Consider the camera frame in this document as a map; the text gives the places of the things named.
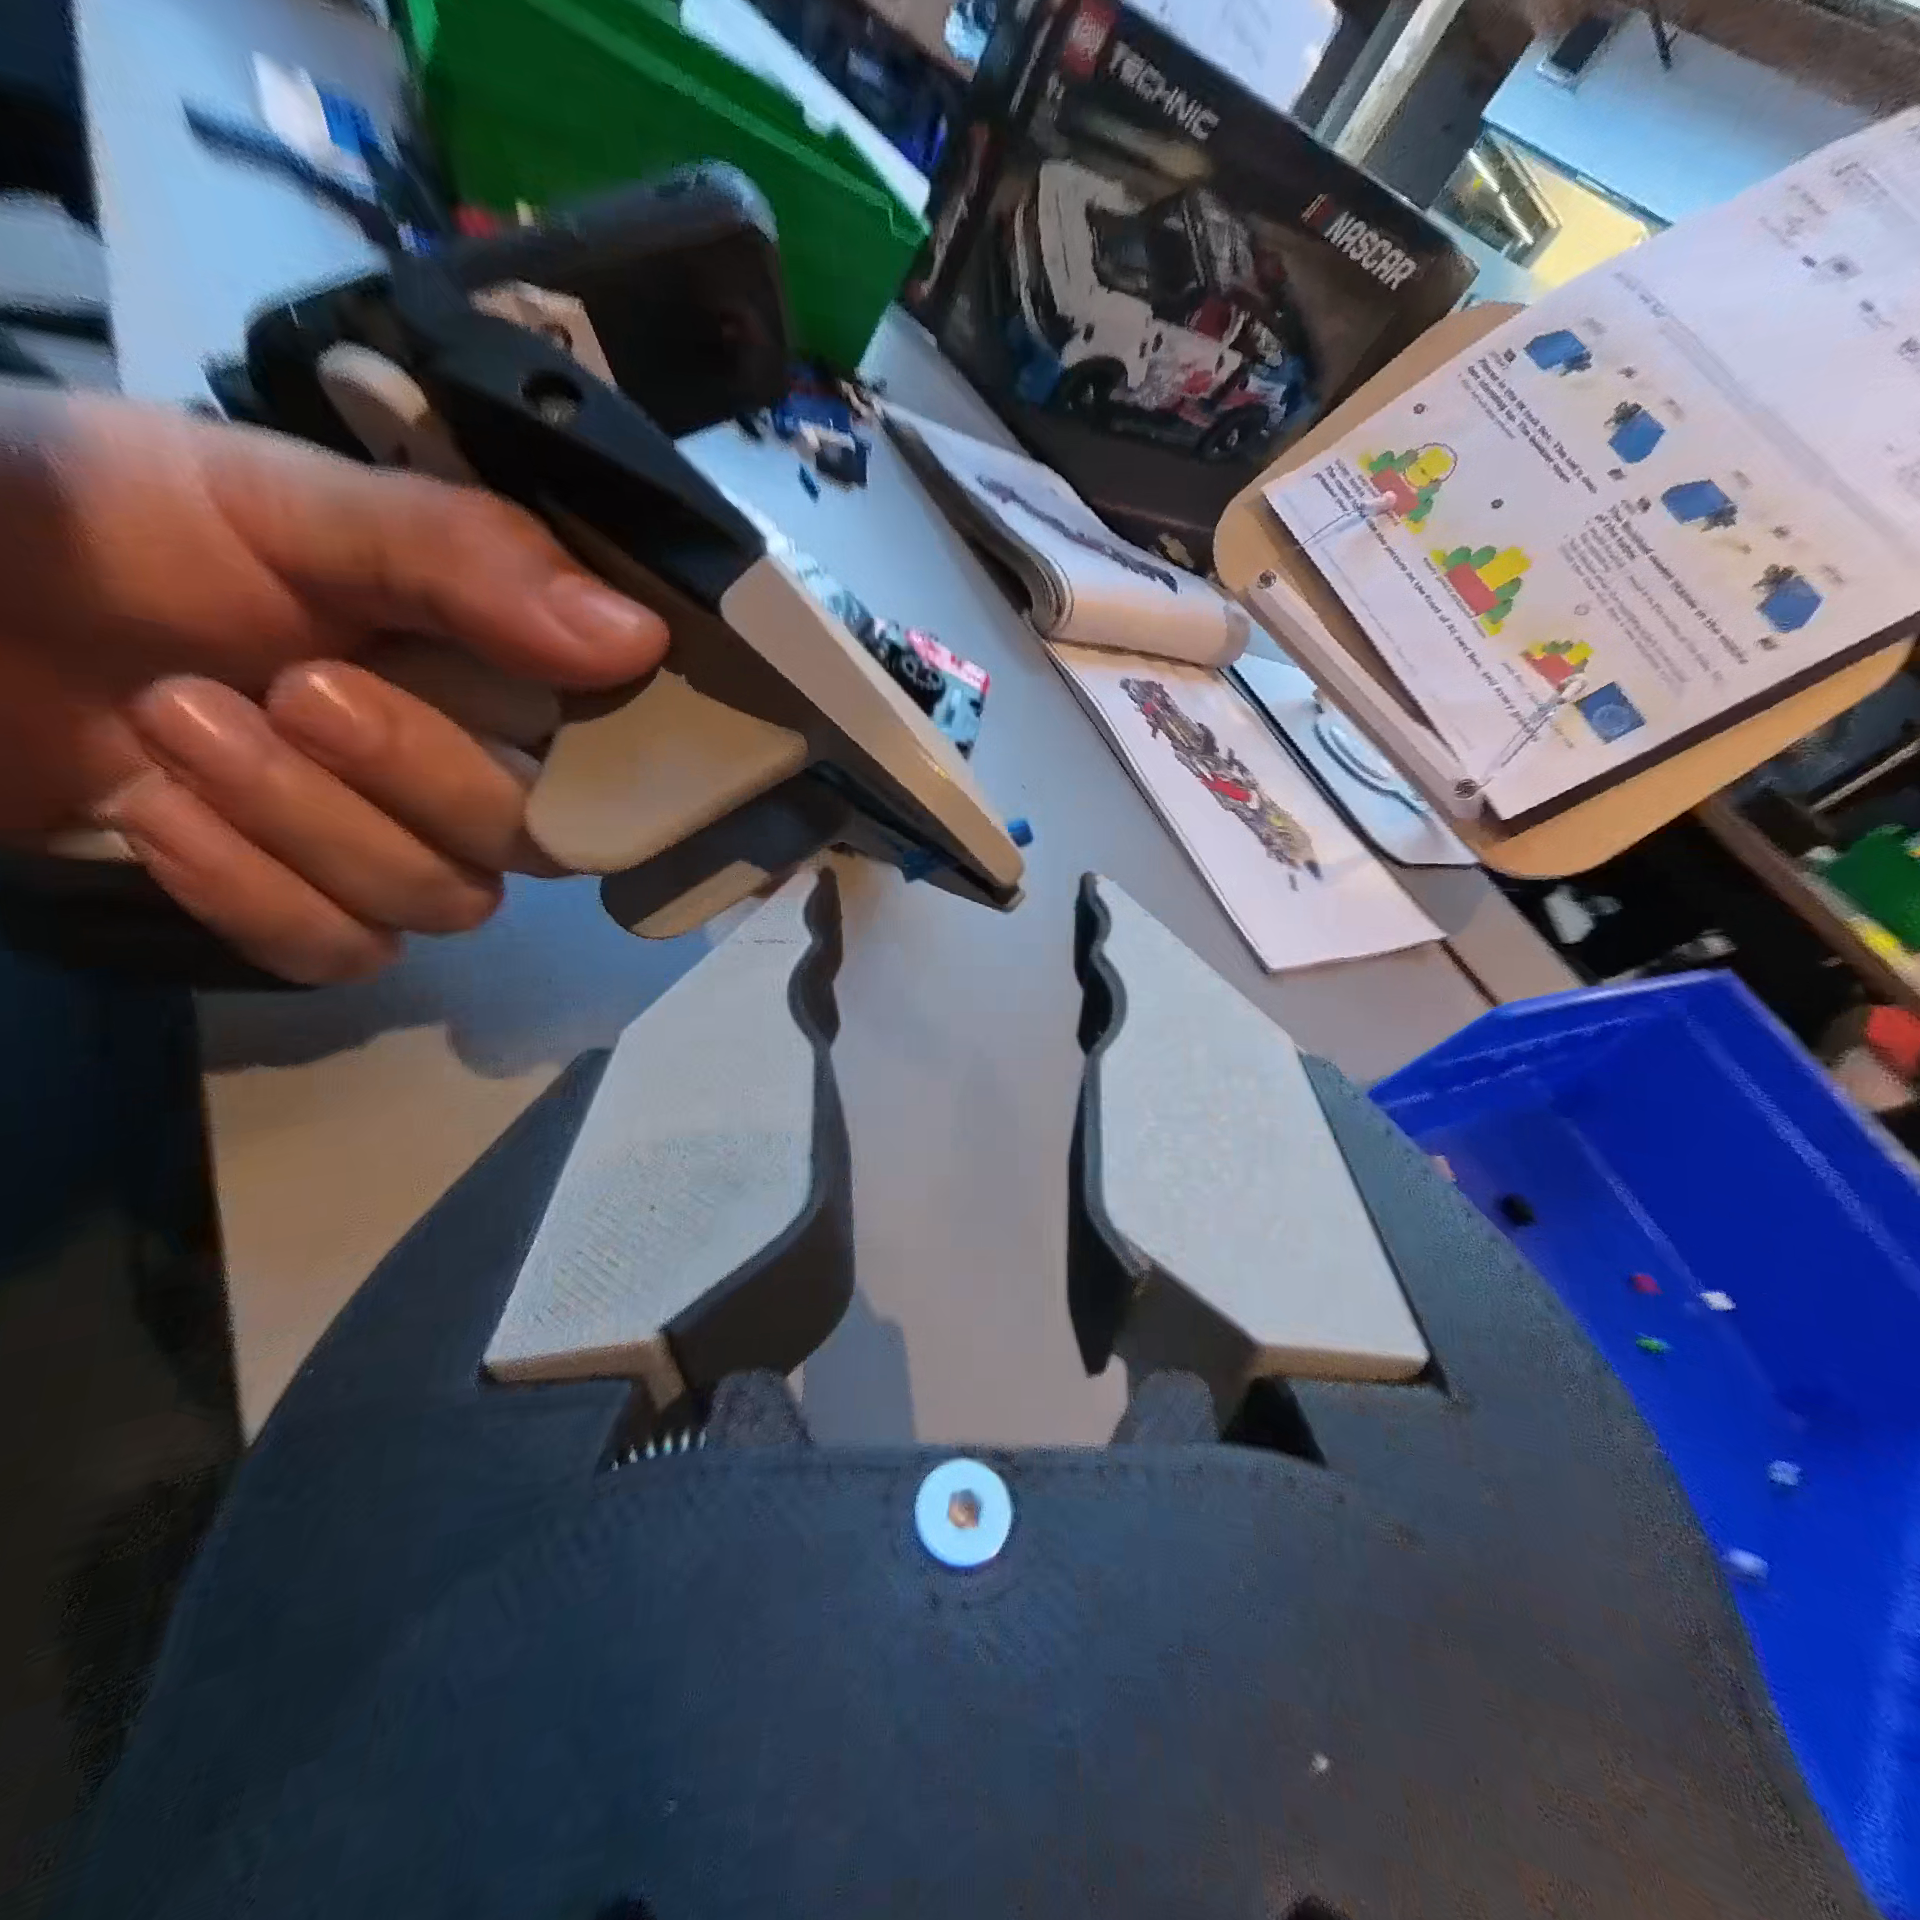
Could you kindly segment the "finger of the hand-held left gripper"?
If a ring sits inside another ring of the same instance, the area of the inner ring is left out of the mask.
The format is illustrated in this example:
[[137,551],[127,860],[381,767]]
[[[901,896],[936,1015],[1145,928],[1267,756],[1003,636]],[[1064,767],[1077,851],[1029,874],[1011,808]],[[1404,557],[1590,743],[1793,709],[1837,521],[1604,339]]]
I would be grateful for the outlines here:
[[796,697],[807,768],[849,794],[902,867],[980,906],[1022,901],[1023,856],[968,763],[790,564],[745,568],[717,616]]
[[950,861],[950,871],[913,882],[931,885],[955,899],[966,899],[974,906],[988,906],[1001,914],[1012,912],[1022,903],[1022,853],[1006,835],[1001,837],[1001,851],[1014,858],[1012,877],[1007,880],[990,874],[980,856],[965,849],[947,828],[909,809],[902,811],[841,770],[813,770],[813,799],[827,804],[827,828],[822,829],[822,845],[827,851],[867,858],[901,877],[901,867],[908,856],[921,851],[934,853]]

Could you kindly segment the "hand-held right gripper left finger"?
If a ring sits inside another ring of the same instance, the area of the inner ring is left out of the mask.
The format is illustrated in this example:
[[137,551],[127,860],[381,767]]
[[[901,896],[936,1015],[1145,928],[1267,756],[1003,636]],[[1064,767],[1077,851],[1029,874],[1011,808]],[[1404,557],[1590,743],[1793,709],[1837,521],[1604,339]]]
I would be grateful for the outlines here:
[[487,1344],[499,1383],[793,1377],[855,1292],[831,1068],[837,876],[808,869],[619,1036]]

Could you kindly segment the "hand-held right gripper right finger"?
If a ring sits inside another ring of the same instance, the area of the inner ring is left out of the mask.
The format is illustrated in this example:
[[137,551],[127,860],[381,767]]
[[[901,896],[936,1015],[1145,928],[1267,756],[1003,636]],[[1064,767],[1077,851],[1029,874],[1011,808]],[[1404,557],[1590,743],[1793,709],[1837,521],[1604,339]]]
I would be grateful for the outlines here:
[[1084,1372],[1192,1377],[1223,1425],[1262,1381],[1416,1383],[1431,1344],[1319,1063],[1099,874],[1077,887],[1071,969],[1068,1319]]

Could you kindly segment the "blue toy pin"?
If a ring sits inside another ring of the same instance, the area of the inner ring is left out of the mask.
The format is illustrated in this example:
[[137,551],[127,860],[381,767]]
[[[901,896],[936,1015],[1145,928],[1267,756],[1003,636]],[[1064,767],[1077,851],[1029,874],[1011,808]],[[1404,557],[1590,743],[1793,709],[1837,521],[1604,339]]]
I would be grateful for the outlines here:
[[[1027,819],[1007,819],[1003,829],[1014,849],[1029,849],[1035,840],[1032,828]],[[901,874],[908,882],[913,880],[932,880],[943,876],[953,869],[953,864],[934,853],[911,853],[902,860]]]

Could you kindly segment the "toy brick car model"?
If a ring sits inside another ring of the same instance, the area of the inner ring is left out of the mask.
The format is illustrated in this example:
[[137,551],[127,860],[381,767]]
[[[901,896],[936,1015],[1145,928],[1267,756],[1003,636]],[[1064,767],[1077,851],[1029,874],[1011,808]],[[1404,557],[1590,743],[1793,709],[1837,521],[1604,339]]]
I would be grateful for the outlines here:
[[928,632],[908,629],[872,612],[849,587],[843,587],[821,562],[798,548],[783,548],[781,560],[793,570],[807,595],[901,688],[908,701],[918,706],[963,759],[971,759],[991,688],[988,669],[957,657]]

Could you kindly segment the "instruction booklet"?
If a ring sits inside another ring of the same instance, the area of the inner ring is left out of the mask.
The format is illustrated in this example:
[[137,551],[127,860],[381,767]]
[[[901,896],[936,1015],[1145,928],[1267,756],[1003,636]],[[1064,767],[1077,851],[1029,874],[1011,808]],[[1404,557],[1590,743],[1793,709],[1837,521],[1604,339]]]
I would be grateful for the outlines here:
[[1262,972],[1441,941],[1230,680],[1254,632],[1241,603],[1126,543],[1052,469],[896,402],[880,418],[955,529],[1014,573],[1047,661]]

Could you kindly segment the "blue storage bin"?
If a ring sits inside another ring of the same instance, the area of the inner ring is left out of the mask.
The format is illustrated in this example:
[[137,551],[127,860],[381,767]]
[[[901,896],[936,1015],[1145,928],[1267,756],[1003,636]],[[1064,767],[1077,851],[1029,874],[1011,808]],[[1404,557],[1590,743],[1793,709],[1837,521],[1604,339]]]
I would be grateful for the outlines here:
[[[1373,1103],[1615,1370],[1732,1579],[1819,1811],[1870,1900],[1916,1916],[1916,1163],[1721,972],[1505,1004]],[[1501,1193],[1535,1224],[1508,1227]],[[1700,1290],[1737,1312],[1703,1312]],[[1671,1354],[1636,1352],[1641,1332]],[[1771,1458],[1804,1484],[1774,1489]]]

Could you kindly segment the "grey desk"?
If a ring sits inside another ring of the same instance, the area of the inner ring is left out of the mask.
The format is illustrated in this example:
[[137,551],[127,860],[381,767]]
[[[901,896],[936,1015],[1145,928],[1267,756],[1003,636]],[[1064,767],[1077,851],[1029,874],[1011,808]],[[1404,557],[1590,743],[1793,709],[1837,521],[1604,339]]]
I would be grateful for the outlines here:
[[[281,292],[349,274],[361,233],[297,186],[206,151],[196,105],[256,121],[253,58],[391,124],[398,50],[326,5],[75,5],[86,133],[125,393],[193,401]],[[1445,944],[1267,976],[1014,602],[878,437],[864,490],[808,495],[799,461],[732,426],[687,458],[868,609],[988,666],[975,778],[1029,820],[1023,903],[997,916],[839,860],[845,965],[833,1047],[855,1171],[848,1316],[805,1372],[833,1444],[1078,1444],[1121,1377],[1084,1372],[1064,1307],[1064,1167],[1078,1050],[1071,903],[1107,874],[1295,1042],[1371,1084],[1501,1001],[1574,976],[1476,871],[1415,871]],[[419,941],[375,984],[206,997],[198,1013],[238,1381],[249,1428],[424,1208],[583,1050],[703,939],[614,930],[587,882],[516,880],[491,924]]]

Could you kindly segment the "person's left hand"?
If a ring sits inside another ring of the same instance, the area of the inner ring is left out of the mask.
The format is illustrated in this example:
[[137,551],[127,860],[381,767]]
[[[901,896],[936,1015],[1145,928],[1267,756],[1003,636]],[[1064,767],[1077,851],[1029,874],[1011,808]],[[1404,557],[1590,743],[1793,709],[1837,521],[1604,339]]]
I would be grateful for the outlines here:
[[111,832],[181,911],[305,987],[484,925],[526,725],[381,674],[443,645],[531,692],[645,682],[661,616],[483,490],[99,393],[5,392],[5,844]]

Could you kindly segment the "pile of loose toy bricks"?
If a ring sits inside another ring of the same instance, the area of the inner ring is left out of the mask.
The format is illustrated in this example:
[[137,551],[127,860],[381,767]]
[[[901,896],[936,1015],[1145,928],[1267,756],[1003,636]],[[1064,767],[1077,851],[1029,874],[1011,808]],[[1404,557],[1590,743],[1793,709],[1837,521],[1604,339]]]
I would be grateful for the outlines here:
[[680,164],[504,225],[469,207],[446,215],[377,141],[361,189],[264,129],[198,105],[182,120],[203,148],[341,210],[383,263],[421,256],[476,305],[541,332],[667,437],[733,421],[803,449],[841,488],[867,482],[845,384],[799,362],[774,210],[733,164]]

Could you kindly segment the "green storage bin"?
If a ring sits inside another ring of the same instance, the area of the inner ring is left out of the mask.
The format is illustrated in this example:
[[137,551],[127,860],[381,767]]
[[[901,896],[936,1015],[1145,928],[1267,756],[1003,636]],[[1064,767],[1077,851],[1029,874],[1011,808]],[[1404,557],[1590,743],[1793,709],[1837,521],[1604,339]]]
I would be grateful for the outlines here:
[[1816,851],[1808,864],[1892,952],[1918,955],[1918,829],[1884,825],[1848,849]]
[[928,226],[855,136],[680,25],[679,5],[393,5],[460,202],[507,213],[720,160],[774,215],[798,349],[855,373]]

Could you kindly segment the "black toy car set box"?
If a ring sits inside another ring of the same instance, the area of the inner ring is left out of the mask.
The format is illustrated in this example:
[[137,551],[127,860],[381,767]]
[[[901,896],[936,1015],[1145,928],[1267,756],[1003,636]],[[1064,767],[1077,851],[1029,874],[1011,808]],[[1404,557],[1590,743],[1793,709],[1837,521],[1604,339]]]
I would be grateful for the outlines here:
[[1120,537],[1211,571],[1236,495],[1473,276],[1148,13],[1003,5],[902,305]]

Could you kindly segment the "wooden stand with instruction sheet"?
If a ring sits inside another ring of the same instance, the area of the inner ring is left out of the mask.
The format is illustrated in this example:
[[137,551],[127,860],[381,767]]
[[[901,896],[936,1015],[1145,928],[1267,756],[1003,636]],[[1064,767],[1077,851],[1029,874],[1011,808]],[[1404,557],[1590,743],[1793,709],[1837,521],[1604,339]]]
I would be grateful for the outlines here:
[[1918,120],[1524,306],[1264,488],[1501,825],[1867,657],[1918,603]]

